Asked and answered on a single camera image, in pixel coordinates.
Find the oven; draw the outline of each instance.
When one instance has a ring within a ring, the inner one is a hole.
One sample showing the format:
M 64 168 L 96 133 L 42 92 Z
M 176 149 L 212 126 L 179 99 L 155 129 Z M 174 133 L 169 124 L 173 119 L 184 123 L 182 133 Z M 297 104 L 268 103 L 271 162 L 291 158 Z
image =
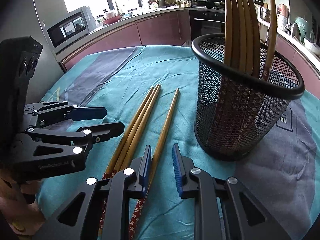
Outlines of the oven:
M 207 9 L 206 11 L 190 10 L 191 39 L 210 34 L 225 33 L 225 13 L 219 10 Z

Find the utensil holder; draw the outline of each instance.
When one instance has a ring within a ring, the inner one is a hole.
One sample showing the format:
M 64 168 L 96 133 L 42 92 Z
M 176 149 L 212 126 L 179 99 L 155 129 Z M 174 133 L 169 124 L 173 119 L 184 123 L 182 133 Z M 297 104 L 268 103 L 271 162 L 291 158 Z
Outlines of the utensil holder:
M 223 64 L 224 45 L 224 34 L 207 34 L 192 42 L 199 59 L 194 131 L 206 153 L 235 161 L 250 152 L 305 88 L 298 70 L 278 52 L 269 80 L 264 81 Z M 261 44 L 260 78 L 267 49 Z

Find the basket base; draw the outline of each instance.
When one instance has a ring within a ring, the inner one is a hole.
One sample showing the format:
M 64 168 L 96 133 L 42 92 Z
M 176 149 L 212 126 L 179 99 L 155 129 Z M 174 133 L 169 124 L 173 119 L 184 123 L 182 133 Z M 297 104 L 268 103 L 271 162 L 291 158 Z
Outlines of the basket base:
M 244 157 L 246 157 L 250 152 L 246 152 L 244 154 L 240 154 L 240 153 L 235 153 L 235 155 L 225 155 L 222 154 L 220 152 L 217 151 L 213 151 L 212 149 L 210 149 L 209 147 L 205 146 L 199 139 L 197 132 L 196 132 L 196 121 L 194 122 L 193 125 L 194 131 L 195 131 L 195 136 L 196 139 L 198 141 L 198 144 L 200 145 L 200 147 L 210 156 L 212 156 L 213 158 L 220 160 L 220 161 L 226 161 L 226 162 L 233 162 L 233 161 L 239 161 L 241 159 L 243 159 Z

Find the red bowl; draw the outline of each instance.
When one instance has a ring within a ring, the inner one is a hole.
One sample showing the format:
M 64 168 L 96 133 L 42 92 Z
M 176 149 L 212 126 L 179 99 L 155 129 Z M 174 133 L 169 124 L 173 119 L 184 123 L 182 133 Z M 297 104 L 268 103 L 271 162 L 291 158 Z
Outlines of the red bowl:
M 116 23 L 119 19 L 120 19 L 120 15 L 117 15 L 117 16 L 114 16 L 114 17 L 111 17 L 109 19 L 104 20 L 103 23 L 112 24 L 112 23 Z

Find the black basket rim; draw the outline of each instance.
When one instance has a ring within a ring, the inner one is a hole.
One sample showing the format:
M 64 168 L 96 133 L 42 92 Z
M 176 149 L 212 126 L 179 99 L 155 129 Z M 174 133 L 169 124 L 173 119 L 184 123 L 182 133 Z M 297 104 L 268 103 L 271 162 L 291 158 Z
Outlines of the black basket rim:
M 287 60 L 284 56 L 282 56 L 279 52 L 275 51 L 275 56 L 283 60 L 295 73 L 295 75 L 298 78 L 299 85 L 296 88 L 285 88 L 281 87 L 275 84 L 272 84 L 270 82 L 261 80 L 256 77 L 249 76 L 246 73 L 243 73 L 239 70 L 235 70 L 222 62 L 214 59 L 213 57 L 210 57 L 209 55 L 205 54 L 201 49 L 199 44 L 207 39 L 212 38 L 224 38 L 224 33 L 219 34 L 206 34 L 199 36 L 195 38 L 191 44 L 191 48 L 193 50 L 193 53 L 196 55 L 196 57 L 203 63 L 205 63 L 207 66 L 212 68 L 212 70 L 217 71 L 221 75 L 224 75 L 228 78 L 230 78 L 233 81 L 236 81 L 242 85 L 245 85 L 249 87 L 250 89 L 256 90 L 258 92 L 261 92 L 265 95 L 285 99 L 285 100 L 294 100 L 299 99 L 305 90 L 304 81 L 299 73 L 299 71 L 295 68 L 295 66 Z M 268 46 L 261 43 L 260 44 L 264 49 L 268 49 Z

